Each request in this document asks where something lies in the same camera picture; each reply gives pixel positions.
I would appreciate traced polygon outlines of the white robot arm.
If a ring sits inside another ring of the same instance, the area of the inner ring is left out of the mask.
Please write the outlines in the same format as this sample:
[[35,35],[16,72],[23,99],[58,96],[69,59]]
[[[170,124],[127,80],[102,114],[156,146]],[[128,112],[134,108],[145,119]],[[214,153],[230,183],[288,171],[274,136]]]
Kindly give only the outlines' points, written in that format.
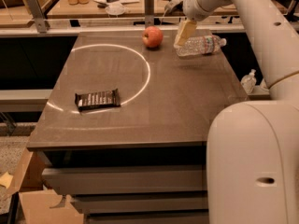
[[271,0],[184,0],[202,21],[233,4],[270,98],[223,109],[206,143],[209,224],[298,224],[299,34]]

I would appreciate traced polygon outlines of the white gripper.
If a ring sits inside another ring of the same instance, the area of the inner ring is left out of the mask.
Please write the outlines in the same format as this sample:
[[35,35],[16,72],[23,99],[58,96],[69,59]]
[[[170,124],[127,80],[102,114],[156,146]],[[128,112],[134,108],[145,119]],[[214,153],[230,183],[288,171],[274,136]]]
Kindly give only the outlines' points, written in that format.
[[188,19],[179,23],[174,46],[181,47],[186,43],[195,32],[197,21],[203,21],[215,9],[231,4],[231,0],[183,0],[183,13]]

